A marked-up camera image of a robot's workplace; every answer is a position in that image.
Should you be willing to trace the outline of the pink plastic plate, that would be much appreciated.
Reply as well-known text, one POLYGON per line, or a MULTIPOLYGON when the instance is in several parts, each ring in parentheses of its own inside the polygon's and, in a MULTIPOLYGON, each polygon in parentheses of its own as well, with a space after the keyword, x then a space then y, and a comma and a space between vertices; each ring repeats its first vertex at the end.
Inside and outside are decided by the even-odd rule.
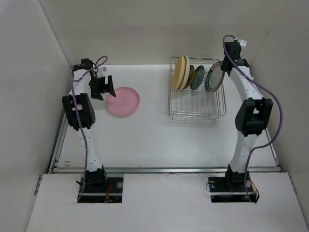
POLYGON ((106 99, 106 108, 117 116, 128 116, 134 113, 140 103, 140 96, 136 90, 130 87, 115 89, 116 96, 111 94, 106 99))

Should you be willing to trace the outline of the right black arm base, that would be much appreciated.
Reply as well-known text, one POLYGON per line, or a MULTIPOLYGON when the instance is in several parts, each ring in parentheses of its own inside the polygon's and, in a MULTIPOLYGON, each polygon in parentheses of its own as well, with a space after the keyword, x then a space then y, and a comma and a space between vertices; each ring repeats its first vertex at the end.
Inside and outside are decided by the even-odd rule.
POLYGON ((235 187, 229 187, 223 176, 211 176, 208 178, 206 190, 210 193, 212 203, 257 203, 260 194, 254 183, 247 180, 236 183, 235 187))

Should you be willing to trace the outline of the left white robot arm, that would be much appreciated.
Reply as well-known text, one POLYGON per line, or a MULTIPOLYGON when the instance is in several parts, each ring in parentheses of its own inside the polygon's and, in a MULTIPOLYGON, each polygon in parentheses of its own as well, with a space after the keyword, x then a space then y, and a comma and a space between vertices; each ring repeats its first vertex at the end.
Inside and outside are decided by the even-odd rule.
POLYGON ((116 93, 112 76, 103 75, 102 65, 108 58, 102 56, 99 59, 104 61, 99 64, 84 58, 80 64, 73 66, 71 90, 62 97, 68 124, 77 132, 85 154, 84 175, 82 181, 77 181, 81 186, 81 193, 90 189, 101 192, 108 186, 107 175, 93 141, 96 116, 90 99, 103 101, 103 94, 109 93, 115 97, 116 93))

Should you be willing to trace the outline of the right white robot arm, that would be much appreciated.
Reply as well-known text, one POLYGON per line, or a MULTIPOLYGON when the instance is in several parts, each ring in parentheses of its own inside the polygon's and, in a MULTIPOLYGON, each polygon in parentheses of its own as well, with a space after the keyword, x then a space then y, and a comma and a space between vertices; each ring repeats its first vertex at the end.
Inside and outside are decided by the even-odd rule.
POLYGON ((249 177, 248 158, 258 136, 268 125, 273 102, 264 98, 253 83, 248 62, 240 58, 240 43, 224 42, 223 45, 225 57, 221 69, 234 82, 242 100, 235 118, 237 144, 225 173, 224 186, 231 191, 244 191, 249 177))

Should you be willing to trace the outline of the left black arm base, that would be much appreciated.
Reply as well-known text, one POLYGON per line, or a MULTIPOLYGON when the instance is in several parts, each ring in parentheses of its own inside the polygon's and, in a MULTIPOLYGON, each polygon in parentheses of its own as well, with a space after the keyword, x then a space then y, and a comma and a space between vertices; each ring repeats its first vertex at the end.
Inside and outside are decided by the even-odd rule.
POLYGON ((82 193, 83 178, 76 181, 79 185, 78 203, 122 203, 124 176, 120 174, 108 175, 107 184, 86 186, 82 193))

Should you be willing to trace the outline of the tan yellow plate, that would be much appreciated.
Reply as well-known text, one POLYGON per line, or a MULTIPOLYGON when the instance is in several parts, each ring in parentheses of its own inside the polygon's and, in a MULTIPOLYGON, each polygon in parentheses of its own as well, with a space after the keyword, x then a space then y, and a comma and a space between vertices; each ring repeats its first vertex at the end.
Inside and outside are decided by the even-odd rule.
POLYGON ((182 85, 184 71, 185 71, 185 59, 183 56, 180 56, 174 68, 174 75, 172 78, 173 89, 178 89, 182 85))

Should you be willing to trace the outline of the white plate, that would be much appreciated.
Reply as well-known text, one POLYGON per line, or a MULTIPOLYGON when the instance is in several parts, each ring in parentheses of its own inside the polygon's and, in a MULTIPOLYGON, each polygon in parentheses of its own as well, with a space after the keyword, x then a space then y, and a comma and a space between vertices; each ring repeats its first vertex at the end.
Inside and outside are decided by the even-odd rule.
POLYGON ((190 60, 189 60, 189 57, 188 56, 184 56, 184 59, 185 59, 186 67, 185 67, 185 72, 184 72, 184 76, 183 76, 183 82, 182 82, 182 85, 181 85, 180 89, 185 89, 186 83, 187 83, 188 78, 189 78, 189 73, 190 73, 190 60))

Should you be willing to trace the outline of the brown gold plate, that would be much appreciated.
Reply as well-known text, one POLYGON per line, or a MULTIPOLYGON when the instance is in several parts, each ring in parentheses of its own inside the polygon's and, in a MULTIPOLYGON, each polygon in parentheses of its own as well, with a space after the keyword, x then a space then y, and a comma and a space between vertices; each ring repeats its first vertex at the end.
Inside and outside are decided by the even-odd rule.
POLYGON ((187 89, 191 85, 191 83, 194 79, 194 75, 195 75, 195 68, 194 68, 193 65, 190 65, 189 76, 188 76, 188 80, 186 82, 184 89, 187 89))

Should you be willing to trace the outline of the dark green plate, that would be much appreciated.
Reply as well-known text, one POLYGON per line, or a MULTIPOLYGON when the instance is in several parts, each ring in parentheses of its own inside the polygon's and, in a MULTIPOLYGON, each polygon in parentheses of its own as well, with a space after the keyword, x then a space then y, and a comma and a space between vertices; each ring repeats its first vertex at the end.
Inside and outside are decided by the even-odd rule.
POLYGON ((192 83, 190 84, 190 88, 192 90, 198 89, 198 87, 203 82, 204 76, 205 76, 205 68, 204 66, 200 65, 195 69, 194 78, 192 80, 192 83))

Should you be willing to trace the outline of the blue rimmed grey plate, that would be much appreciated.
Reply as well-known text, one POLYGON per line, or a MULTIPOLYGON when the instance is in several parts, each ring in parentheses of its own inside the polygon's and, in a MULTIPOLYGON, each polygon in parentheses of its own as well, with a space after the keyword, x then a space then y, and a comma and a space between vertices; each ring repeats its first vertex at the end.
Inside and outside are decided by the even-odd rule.
POLYGON ((218 61, 212 65, 205 79, 205 90, 208 92, 216 92, 221 86, 224 79, 224 71, 221 69, 222 61, 218 61))

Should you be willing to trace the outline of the front aluminium rail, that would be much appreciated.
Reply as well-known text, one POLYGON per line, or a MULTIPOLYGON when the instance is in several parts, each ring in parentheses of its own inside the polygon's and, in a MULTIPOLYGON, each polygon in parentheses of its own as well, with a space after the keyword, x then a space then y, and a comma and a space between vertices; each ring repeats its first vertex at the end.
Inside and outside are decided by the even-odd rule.
MULTIPOLYGON (((128 167, 112 167, 104 168, 107 173, 126 173, 126 174, 174 174, 174 173, 224 173, 227 168, 202 168, 202 167, 191 167, 191 168, 128 168, 128 167)), ((280 166, 273 167, 250 167, 250 172, 255 173, 279 173, 281 172, 280 166)), ((83 173, 83 168, 74 167, 54 167, 51 168, 50 174, 73 174, 83 173)))

